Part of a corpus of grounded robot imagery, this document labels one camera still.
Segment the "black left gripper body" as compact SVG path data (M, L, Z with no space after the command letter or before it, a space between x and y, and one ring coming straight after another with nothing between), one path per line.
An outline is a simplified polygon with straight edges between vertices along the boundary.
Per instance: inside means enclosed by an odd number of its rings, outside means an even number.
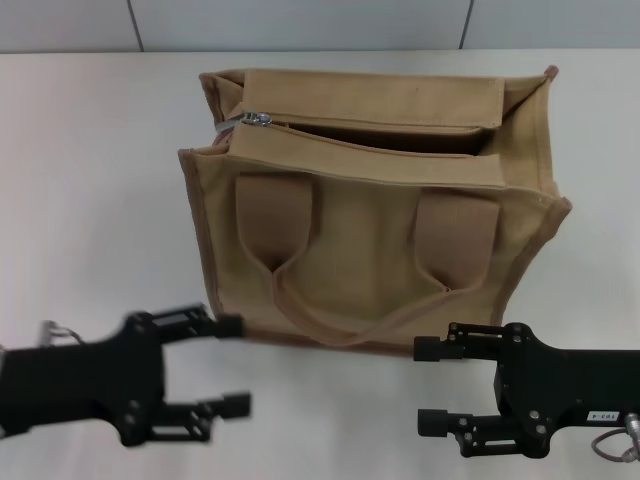
M1 361L5 437L42 425L98 419L126 447L150 441L163 405L164 362L148 312L128 316L96 342L8 350Z

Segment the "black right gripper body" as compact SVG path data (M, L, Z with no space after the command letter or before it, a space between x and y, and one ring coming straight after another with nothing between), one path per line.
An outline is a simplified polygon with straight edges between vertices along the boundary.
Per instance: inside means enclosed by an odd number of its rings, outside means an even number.
M499 411L517 429L528 458L550 452L552 436L568 427L622 428L639 453L639 352L560 349L524 324L504 326L495 384Z

